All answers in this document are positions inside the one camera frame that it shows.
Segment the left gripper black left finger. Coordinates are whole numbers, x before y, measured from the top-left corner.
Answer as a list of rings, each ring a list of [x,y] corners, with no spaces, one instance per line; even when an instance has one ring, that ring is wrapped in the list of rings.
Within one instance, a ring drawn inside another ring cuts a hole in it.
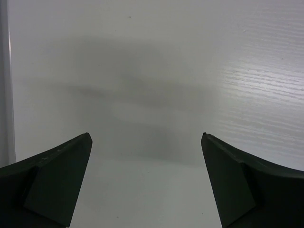
[[[92,138],[83,133],[0,169],[2,228],[70,227]]]

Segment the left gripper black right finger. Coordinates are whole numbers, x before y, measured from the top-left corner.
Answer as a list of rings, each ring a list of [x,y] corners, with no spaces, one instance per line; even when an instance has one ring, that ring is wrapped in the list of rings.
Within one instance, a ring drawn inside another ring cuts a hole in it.
[[[204,133],[202,152],[222,227],[302,228],[304,173]]]

